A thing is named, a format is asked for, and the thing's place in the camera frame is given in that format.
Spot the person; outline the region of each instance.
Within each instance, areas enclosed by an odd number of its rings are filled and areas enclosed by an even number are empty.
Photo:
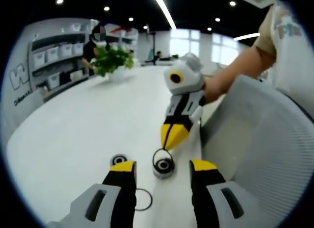
[[[134,50],[129,50],[130,57],[134,58]]]
[[[157,51],[156,55],[154,56],[154,59],[153,59],[153,63],[154,65],[156,65],[156,61],[157,60],[160,60],[162,54],[161,54],[161,51]]]
[[[105,40],[105,28],[98,24],[93,28],[92,33],[89,35],[89,41],[83,47],[82,62],[88,68],[90,76],[93,76],[95,74],[94,67],[90,62],[98,55],[96,41]],[[110,49],[110,45],[108,43],[107,46],[106,50]]]
[[[213,78],[205,78],[207,103],[228,92],[238,75],[257,78],[276,63],[274,87],[292,99],[311,119],[314,116],[314,51],[289,8],[277,1],[259,29],[252,47]]]

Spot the black rubber o-ring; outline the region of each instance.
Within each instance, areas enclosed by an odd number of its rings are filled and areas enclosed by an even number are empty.
[[[146,211],[146,210],[149,209],[149,208],[152,206],[152,204],[153,204],[153,196],[152,196],[151,193],[149,193],[148,190],[145,190],[145,189],[143,189],[143,188],[137,188],[136,190],[141,190],[141,191],[146,192],[146,193],[149,195],[150,199],[151,199],[151,202],[149,203],[149,205],[148,205],[146,208],[142,208],[142,209],[135,208],[135,210],[138,211],[138,212]]]

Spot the sleeve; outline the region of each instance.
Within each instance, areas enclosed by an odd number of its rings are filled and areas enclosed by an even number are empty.
[[[305,8],[312,8],[313,0],[280,0],[292,10],[293,14],[296,16],[298,22],[301,24],[305,30],[308,38],[312,42],[314,47],[314,26],[311,16],[308,16],[307,10]]]
[[[260,36],[256,39],[254,46],[267,52],[270,55],[276,56],[276,48],[271,38],[271,20],[272,20],[273,7],[268,11],[264,21],[262,22],[259,33]]]

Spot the white table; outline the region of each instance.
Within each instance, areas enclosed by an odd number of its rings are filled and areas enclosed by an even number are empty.
[[[135,228],[195,228],[188,161],[200,158],[196,141],[173,150],[178,172],[167,180],[152,173],[160,148],[160,127],[169,104],[165,67],[130,71],[123,83],[96,77],[51,99],[14,132],[7,146],[8,165],[25,201],[44,222],[69,213],[70,203],[101,183],[109,160],[123,153],[137,161],[137,187],[153,195],[153,206],[136,212]],[[148,204],[138,194],[138,206]]]
[[[175,60],[157,60],[156,65],[158,66],[172,66],[176,61]]]

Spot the human hand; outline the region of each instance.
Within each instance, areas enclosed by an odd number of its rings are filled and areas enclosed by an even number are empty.
[[[204,77],[206,104],[216,101],[222,94],[219,82],[213,77]]]

